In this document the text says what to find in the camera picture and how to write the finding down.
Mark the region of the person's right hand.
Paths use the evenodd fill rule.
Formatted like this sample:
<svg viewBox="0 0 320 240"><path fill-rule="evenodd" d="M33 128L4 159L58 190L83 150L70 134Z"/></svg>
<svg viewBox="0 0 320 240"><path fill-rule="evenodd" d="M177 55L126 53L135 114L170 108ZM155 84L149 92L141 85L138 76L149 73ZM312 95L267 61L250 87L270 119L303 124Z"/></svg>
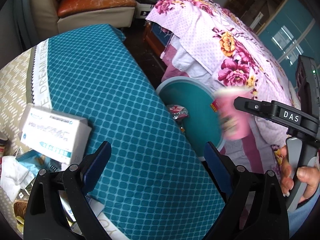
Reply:
<svg viewBox="0 0 320 240"><path fill-rule="evenodd" d="M283 195L289 196L289 191L293 189L294 182L290 177L292 172L292 167L287 159L287 147L284 146L280 149L280 153L283 157L283 161L281 163L281 179L280 179L280 187ZM296 172L297 178L301 183L306 183L306 189L301 196L299 203L304 202L307 199L310 199L319 186L319 169L315 167L300 167L297 168Z"/></svg>

